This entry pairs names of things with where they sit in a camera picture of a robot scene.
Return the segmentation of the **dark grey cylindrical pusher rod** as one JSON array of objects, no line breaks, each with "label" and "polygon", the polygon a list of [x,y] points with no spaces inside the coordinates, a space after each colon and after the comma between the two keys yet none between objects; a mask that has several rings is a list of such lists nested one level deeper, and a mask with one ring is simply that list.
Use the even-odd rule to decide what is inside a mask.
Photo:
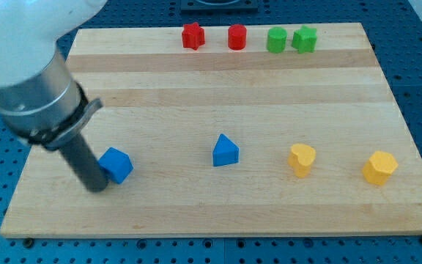
[{"label": "dark grey cylindrical pusher rod", "polygon": [[97,193],[108,186],[105,172],[81,134],[62,145],[59,152],[87,191]]}]

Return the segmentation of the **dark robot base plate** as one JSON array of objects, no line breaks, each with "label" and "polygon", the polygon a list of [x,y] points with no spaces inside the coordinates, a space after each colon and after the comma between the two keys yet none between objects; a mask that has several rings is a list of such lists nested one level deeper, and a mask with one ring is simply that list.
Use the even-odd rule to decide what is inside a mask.
[{"label": "dark robot base plate", "polygon": [[181,12],[195,11],[255,11],[259,0],[181,0]]}]

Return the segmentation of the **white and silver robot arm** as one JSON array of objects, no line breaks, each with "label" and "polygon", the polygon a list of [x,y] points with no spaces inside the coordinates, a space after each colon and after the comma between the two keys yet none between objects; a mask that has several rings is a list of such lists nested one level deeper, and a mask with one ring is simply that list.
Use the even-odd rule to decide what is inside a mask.
[{"label": "white and silver robot arm", "polygon": [[102,103],[86,97],[56,42],[106,2],[0,1],[0,115],[24,144],[58,150],[91,192],[104,190],[108,176],[81,130]]}]

